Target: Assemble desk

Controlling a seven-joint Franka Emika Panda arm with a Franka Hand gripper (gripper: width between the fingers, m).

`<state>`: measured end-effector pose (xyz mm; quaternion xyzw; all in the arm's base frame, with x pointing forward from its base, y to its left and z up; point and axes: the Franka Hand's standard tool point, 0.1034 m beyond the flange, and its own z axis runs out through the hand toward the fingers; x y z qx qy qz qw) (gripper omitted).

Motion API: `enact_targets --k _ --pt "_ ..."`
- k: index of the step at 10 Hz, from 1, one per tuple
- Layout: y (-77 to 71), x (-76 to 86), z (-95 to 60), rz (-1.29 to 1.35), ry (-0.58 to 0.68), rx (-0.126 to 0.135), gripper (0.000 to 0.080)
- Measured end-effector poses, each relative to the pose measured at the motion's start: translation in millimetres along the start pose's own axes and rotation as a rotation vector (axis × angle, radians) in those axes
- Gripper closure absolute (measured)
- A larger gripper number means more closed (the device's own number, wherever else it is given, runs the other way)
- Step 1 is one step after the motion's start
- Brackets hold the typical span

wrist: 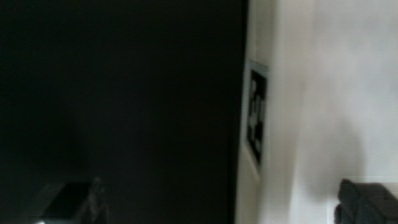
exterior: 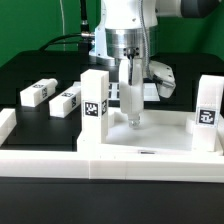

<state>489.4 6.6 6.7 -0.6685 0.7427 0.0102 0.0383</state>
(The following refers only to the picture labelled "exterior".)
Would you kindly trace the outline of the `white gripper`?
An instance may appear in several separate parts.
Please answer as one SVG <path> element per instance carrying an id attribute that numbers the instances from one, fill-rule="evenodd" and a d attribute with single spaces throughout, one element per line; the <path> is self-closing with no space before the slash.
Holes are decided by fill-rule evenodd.
<path id="1" fill-rule="evenodd" d="M 140 125 L 139 113 L 143 110 L 143 65 L 141 59 L 133 60 L 132 83 L 129 83 L 129 60 L 119 65 L 119 97 L 121 112 L 128 116 L 129 127 L 136 129 Z"/>

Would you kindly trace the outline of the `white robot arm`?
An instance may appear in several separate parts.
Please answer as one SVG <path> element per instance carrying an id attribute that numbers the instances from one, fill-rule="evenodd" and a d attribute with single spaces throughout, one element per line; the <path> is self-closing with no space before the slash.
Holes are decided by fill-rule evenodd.
<path id="1" fill-rule="evenodd" d="M 119 67 L 120 109 L 129 126 L 140 124 L 144 108 L 143 80 L 157 85 L 164 98 L 176 84 L 171 67 L 151 59 L 151 32 L 159 17 L 204 18 L 222 0 L 101 0 L 101 20 L 95 28 L 90 57 Z"/>

